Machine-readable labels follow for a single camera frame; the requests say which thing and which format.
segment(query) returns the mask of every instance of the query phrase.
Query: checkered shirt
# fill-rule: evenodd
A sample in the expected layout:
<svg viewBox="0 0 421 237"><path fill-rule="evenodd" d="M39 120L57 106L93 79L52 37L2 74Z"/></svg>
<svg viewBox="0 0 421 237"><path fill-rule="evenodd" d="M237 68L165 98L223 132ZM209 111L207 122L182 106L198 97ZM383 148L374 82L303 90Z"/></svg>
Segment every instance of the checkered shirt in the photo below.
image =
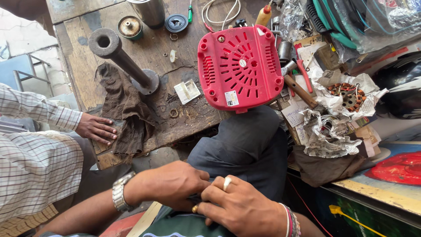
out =
<svg viewBox="0 0 421 237"><path fill-rule="evenodd" d="M45 96L15 91L2 83L0 113L70 130L76 129L82 116ZM70 136L56 131L0 132L0 229L11 228L8 220L43 213L51 203L77 192L82 164L82 150Z"/></svg>

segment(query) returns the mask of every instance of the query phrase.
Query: ring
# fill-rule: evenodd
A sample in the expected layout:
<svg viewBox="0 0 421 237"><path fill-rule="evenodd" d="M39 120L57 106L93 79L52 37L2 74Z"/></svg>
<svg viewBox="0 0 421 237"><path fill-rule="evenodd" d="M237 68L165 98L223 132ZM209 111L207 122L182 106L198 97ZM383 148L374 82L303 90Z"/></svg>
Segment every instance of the ring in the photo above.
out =
<svg viewBox="0 0 421 237"><path fill-rule="evenodd" d="M226 192L226 189L228 188L228 185L231 181L232 179L230 177L225 177L224 187L222 189L224 192Z"/></svg>
<svg viewBox="0 0 421 237"><path fill-rule="evenodd" d="M192 212L193 213L197 213L197 209L198 209L199 207L196 205L196 206L194 206L194 207L192 207Z"/></svg>

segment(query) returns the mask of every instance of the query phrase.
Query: wooden workbench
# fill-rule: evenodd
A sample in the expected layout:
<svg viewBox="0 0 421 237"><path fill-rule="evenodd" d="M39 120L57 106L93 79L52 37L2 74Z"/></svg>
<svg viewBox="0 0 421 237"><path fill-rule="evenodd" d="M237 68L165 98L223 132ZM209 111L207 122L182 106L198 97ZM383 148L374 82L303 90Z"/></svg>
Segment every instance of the wooden workbench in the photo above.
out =
<svg viewBox="0 0 421 237"><path fill-rule="evenodd" d="M117 23L122 17L137 15L130 3L126 1L114 1L114 3L110 6L104 5L105 8L94 5L94 10L95 8L99 8L99 10L92 11L93 8L86 8L86 11L92 12L64 20L62 23L55 25L57 39L63 51L73 92L80 109L83 112L98 116L101 115L106 92L104 87L99 84L100 79L96 78L96 69L102 63L112 63L112 61L94 55L88 47L88 39L91 33L98 28L106 27L116 30ZM170 33L165 27L152 30L145 25L142 39L130 41L121 38L124 51L133 61L140 68L154 70L159 75L161 82L159 91L148 96L145 101L156 120L156 130L154 135L144 143L143 153L214 126L228 116L227 113L211 107L203 94L182 105L173 88L182 82L182 79L187 81L192 78L201 90L197 73L197 46L202 36L208 33L200 14L206 3L205 0L193 2L192 23L184 31L177 34L178 40L171 40ZM215 2L209 11L209 17L218 21L223 20L232 4L233 1ZM263 0L242 1L242 9L238 18L245 18L251 25L255 22L258 11L264 4L265 1ZM51 3L49 6L50 12L52 9L54 10ZM165 0L166 16L175 13L187 14L188 6L188 0ZM77 7L76 13L71 12L72 14L81 13L83 8L80 5L77 5ZM55 11L51 12L52 17L57 14ZM219 27L220 25L213 26L215 31ZM171 63L169 57L163 56L164 53L169 54L172 49L177 51L178 59L175 63ZM179 111L177 118L169 116L169 111L173 108ZM106 169L121 163L120 158L112 154L112 147L106 147L95 142L93 144L98 154L100 169Z"/></svg>

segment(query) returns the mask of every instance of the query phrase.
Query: shirt sleeve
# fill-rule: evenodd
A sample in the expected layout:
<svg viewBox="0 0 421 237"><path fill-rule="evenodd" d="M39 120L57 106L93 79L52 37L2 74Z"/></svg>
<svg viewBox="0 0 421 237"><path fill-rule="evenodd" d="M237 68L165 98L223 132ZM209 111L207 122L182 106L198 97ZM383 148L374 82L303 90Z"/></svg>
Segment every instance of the shirt sleeve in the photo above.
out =
<svg viewBox="0 0 421 237"><path fill-rule="evenodd" d="M32 118L41 123L75 130L82 112L57 106L43 95L19 92L0 83L0 113L11 118Z"/></svg>

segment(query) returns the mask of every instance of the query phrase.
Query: hammer head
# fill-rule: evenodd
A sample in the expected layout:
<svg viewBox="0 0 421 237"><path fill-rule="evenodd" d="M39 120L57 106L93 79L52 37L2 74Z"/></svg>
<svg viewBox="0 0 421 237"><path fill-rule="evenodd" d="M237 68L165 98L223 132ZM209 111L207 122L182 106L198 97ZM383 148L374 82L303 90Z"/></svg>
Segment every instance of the hammer head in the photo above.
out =
<svg viewBox="0 0 421 237"><path fill-rule="evenodd" d="M297 64L293 60L291 60L283 68L281 68L282 76L287 75L288 73L290 73L290 71L294 70L296 67L297 67Z"/></svg>

